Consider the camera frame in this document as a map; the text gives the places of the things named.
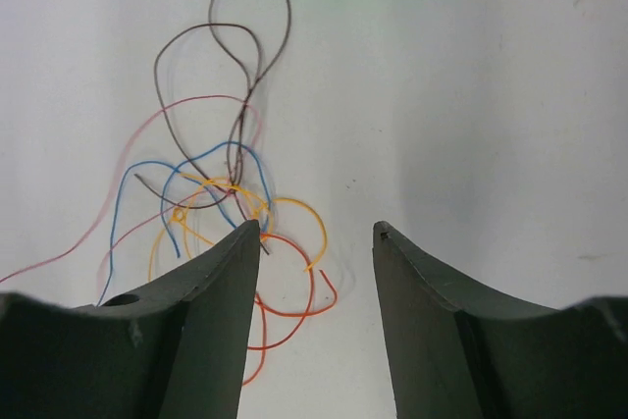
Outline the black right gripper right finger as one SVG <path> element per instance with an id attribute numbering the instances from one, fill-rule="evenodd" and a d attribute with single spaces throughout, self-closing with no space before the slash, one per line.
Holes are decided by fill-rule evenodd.
<path id="1" fill-rule="evenodd" d="M 552 309 L 490 288 L 387 222 L 373 263 L 400 418 L 623 418 L 627 300 Z"/>

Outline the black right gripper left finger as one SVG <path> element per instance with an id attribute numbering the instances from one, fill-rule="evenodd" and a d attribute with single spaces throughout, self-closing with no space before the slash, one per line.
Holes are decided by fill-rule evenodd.
<path id="1" fill-rule="evenodd" d="M 5 418 L 234 418 L 242 388 L 260 230 L 213 248 L 99 307 L 1 296 Z"/>

